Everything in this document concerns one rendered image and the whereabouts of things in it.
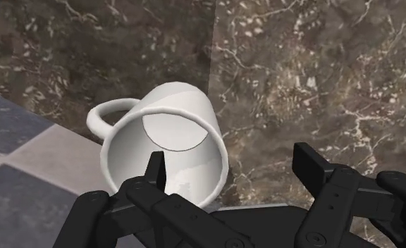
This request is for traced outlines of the white mug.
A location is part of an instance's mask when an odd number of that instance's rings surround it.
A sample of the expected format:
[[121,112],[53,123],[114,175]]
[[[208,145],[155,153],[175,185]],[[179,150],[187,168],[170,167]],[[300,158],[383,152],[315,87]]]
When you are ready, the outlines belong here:
[[154,151],[164,153],[166,194],[205,208],[226,183],[228,152],[214,108],[193,85],[167,82],[142,99],[104,102],[89,111],[86,125],[104,141],[100,165],[112,192],[144,175]]

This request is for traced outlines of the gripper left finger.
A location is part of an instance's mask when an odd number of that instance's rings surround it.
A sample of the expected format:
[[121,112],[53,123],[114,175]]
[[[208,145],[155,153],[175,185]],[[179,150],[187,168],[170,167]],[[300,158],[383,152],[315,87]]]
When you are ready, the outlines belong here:
[[73,204],[52,248],[115,248],[118,238],[153,230],[155,248],[166,248],[164,229],[176,248],[254,248],[250,239],[178,194],[167,195],[164,153],[152,152],[143,176],[127,179],[111,196],[86,192]]

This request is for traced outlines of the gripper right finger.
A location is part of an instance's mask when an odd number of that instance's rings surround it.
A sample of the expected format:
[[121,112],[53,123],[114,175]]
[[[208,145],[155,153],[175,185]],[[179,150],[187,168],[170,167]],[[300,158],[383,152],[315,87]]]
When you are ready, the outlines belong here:
[[396,248],[406,248],[406,173],[376,178],[329,163],[305,142],[293,148],[293,173],[314,197],[295,248],[378,248],[350,232],[354,217],[367,218]]

